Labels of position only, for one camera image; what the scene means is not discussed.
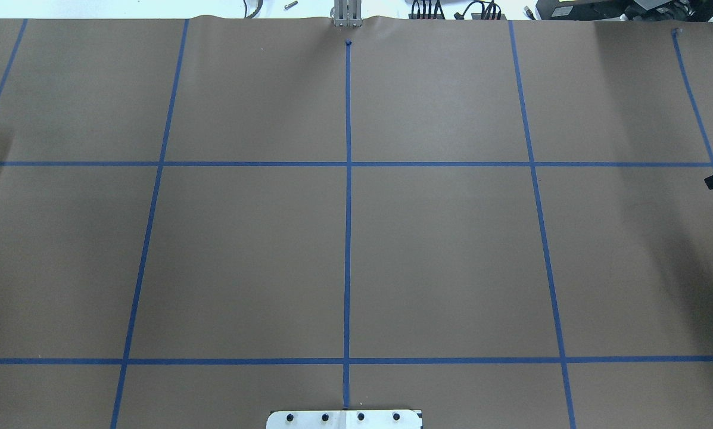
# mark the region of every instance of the horizontal blue line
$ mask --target horizontal blue line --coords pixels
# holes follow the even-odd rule
[[[568,363],[713,362],[713,355],[699,356],[576,356]]]
[[[713,167],[713,163],[613,163],[613,162],[561,162],[537,161],[537,167]],[[0,161],[0,166],[249,166],[249,167],[346,167],[347,162],[287,162],[287,161]],[[353,162],[353,167],[528,167],[525,161],[481,162]]]
[[[694,356],[567,356],[568,363],[713,362],[713,355]],[[0,357],[0,365],[120,365],[124,359]],[[353,357],[351,365],[460,365],[507,363],[560,363],[557,356],[536,357]],[[258,359],[165,358],[127,359],[128,365],[342,365],[340,357],[292,357]]]

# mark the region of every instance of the blue grid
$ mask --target blue grid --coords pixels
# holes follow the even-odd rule
[[[5,71],[0,81],[0,98],[2,90],[10,75],[11,66],[15,60],[21,40],[25,33],[27,19],[22,21],[17,40],[11,51],[10,59],[7,62]],[[560,364],[563,375],[563,387],[565,391],[566,407],[568,408],[569,426],[576,427],[574,417],[573,400],[571,396],[571,383],[569,382],[568,364],[581,363],[677,363],[677,362],[713,362],[713,355],[696,356],[567,356],[563,342],[560,312],[558,308],[558,297],[555,291],[555,281],[552,275],[552,263],[550,262],[549,241],[547,240],[547,228],[544,222],[544,213],[541,208],[541,194],[538,187],[537,168],[544,167],[649,167],[649,168],[713,168],[713,152],[708,141],[708,134],[705,131],[702,118],[689,85],[686,69],[684,66],[680,46],[678,45],[678,31],[673,30],[672,41],[678,65],[682,73],[683,83],[689,100],[692,104],[693,113],[703,138],[705,149],[708,152],[710,162],[708,163],[639,163],[639,162],[540,162],[534,159],[533,147],[531,146],[530,127],[528,127],[528,113],[525,106],[525,95],[523,92],[522,78],[518,60],[515,30],[512,22],[509,22],[509,36],[512,46],[512,59],[515,66],[516,81],[518,87],[519,103],[522,114],[523,130],[525,133],[525,144],[528,149],[528,162],[358,162],[351,158],[351,41],[345,41],[345,162],[244,162],[244,161],[165,161],[166,149],[168,146],[169,131],[173,109],[176,103],[176,93],[179,87],[179,73],[181,71],[182,59],[184,57],[185,44],[189,20],[184,21],[182,29],[181,45],[179,47],[179,57],[174,73],[171,99],[166,117],[166,125],[163,131],[163,141],[158,161],[0,161],[0,166],[149,166],[157,167],[155,174],[154,188],[152,189],[152,199],[150,212],[147,218],[144,243],[139,261],[138,277],[136,277],[135,293],[131,304],[130,319],[125,339],[124,353],[120,359],[97,359],[97,358],[0,358],[0,365],[114,365],[120,366],[119,383],[116,389],[116,399],[114,399],[114,409],[111,418],[111,428],[117,426],[117,417],[120,412],[120,402],[124,393],[124,384],[128,366],[142,365],[236,365],[236,366],[264,366],[264,365],[342,365],[343,366],[343,406],[348,408],[349,403],[349,367],[356,365],[485,365],[485,364]],[[345,167],[346,171],[346,198],[345,198],[345,272],[344,272],[344,307],[343,307],[343,358],[258,358],[258,359],[168,359],[168,358],[130,358],[131,339],[133,329],[135,329],[136,310],[141,295],[142,281],[144,278],[144,268],[147,263],[147,252],[152,234],[152,221],[157,207],[158,190],[160,190],[160,179],[165,167],[179,166],[279,166],[279,167]],[[441,358],[352,358],[350,356],[350,257],[351,257],[351,177],[353,168],[359,167],[527,167],[531,172],[531,182],[533,183],[536,211],[541,233],[542,250],[544,253],[544,266],[547,272],[547,283],[549,283],[550,301],[552,302],[553,318],[555,323],[555,333],[558,342],[559,356],[533,356],[533,357],[441,357]]]

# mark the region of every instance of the cable connector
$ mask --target cable connector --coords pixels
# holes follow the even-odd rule
[[[531,21],[536,21],[536,16],[534,16],[534,12],[531,11],[531,8],[528,8],[528,6],[523,7],[523,13],[525,16],[528,17]]]

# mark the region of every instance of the gray metal bracket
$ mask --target gray metal bracket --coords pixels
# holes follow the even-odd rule
[[[362,0],[335,0],[332,24],[335,27],[361,27]]]

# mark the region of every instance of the white metal bracket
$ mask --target white metal bracket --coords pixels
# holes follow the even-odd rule
[[[266,429],[422,429],[416,410],[273,412]]]
[[[332,24],[335,27],[361,27],[362,0],[335,0]]]

